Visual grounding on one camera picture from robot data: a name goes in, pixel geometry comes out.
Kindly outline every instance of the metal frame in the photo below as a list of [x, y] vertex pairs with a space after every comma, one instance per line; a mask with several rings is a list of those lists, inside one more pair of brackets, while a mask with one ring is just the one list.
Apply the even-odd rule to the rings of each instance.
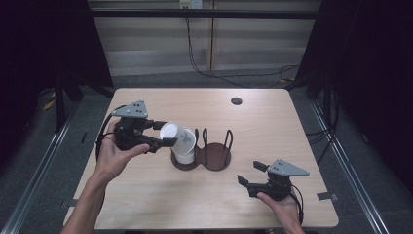
[[210, 9], [125, 9], [91, 8], [90, 10], [40, 10], [56, 16], [92, 17], [153, 17], [153, 18], [251, 18], [251, 19], [302, 19], [313, 20], [333, 17], [337, 13], [312, 11], [250, 11], [250, 10], [210, 10]]

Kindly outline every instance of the finger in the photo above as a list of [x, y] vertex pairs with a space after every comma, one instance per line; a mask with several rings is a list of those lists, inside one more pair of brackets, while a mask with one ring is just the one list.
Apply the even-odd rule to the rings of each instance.
[[261, 200], [263, 203], [267, 204], [270, 206], [271, 202], [272, 202], [272, 198], [270, 196], [268, 196], [267, 194], [263, 193], [263, 192], [259, 192], [257, 193], [257, 198], [259, 200]]
[[135, 146], [134, 148], [125, 151], [125, 155], [128, 158], [128, 160], [130, 160], [131, 158], [145, 153], [149, 150], [149, 145], [148, 144], [139, 144], [137, 146]]
[[109, 123], [109, 126], [107, 127], [106, 135], [105, 138], [109, 138], [110, 140], [115, 142], [115, 129], [116, 129], [116, 124], [119, 122], [119, 120], [112, 121]]
[[116, 124], [119, 122], [119, 120], [115, 120], [109, 123], [109, 126], [107, 127], [107, 133], [113, 133], [115, 132]]

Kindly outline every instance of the wooden table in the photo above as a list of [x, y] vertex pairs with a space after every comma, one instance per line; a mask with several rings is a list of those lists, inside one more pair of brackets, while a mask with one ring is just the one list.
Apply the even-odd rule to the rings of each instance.
[[[235, 105], [232, 98], [241, 98]], [[286, 90], [244, 89], [120, 89], [107, 114], [120, 105], [144, 99], [149, 119], [175, 121], [183, 127], [208, 129], [208, 142], [224, 143], [234, 134], [228, 168], [213, 172], [203, 165], [177, 169], [169, 148], [133, 158], [107, 187], [96, 229], [260, 229], [279, 225], [261, 201], [249, 198], [237, 175], [265, 183], [267, 174], [253, 168], [254, 160], [270, 165], [283, 159], [310, 172], [292, 176], [304, 196], [303, 226], [332, 227], [338, 217], [326, 192], [309, 142]], [[159, 138], [159, 131], [146, 135]], [[198, 145], [203, 148], [203, 141]], [[94, 170], [94, 149], [79, 182], [77, 199]]]

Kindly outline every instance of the hand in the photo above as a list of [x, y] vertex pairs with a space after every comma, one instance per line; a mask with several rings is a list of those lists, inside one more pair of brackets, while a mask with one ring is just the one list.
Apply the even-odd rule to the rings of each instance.
[[304, 233], [298, 218], [297, 204], [291, 196], [287, 196], [282, 201], [274, 201], [265, 193], [259, 192], [257, 194], [263, 203], [267, 204], [273, 210], [277, 222], [285, 230], [286, 233]]
[[128, 161], [149, 150], [148, 144], [140, 144], [126, 151], [120, 150], [115, 144], [115, 131], [118, 121], [109, 123], [106, 135], [100, 146], [100, 152], [97, 159], [97, 165], [92, 177], [97, 177], [103, 183], [109, 183], [117, 177], [125, 168]]
[[121, 151], [115, 144], [116, 122], [109, 124], [100, 146], [97, 164], [86, 183], [76, 207], [60, 233], [94, 233], [94, 225], [104, 199], [107, 184], [118, 176], [128, 161], [149, 150], [149, 145], [141, 144], [130, 150]]

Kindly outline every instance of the dual cup holder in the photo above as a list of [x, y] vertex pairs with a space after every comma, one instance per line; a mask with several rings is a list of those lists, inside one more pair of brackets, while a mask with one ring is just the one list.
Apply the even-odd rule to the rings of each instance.
[[173, 165], [182, 171], [192, 170], [200, 164], [211, 171], [222, 171], [226, 169], [231, 162], [231, 147], [234, 139], [231, 130], [227, 131], [224, 144], [216, 142], [208, 143], [207, 129], [203, 130], [204, 148], [198, 146], [198, 139], [199, 131], [198, 129], [195, 129], [194, 162], [189, 164], [179, 163], [176, 160], [175, 154], [171, 151], [170, 158]]

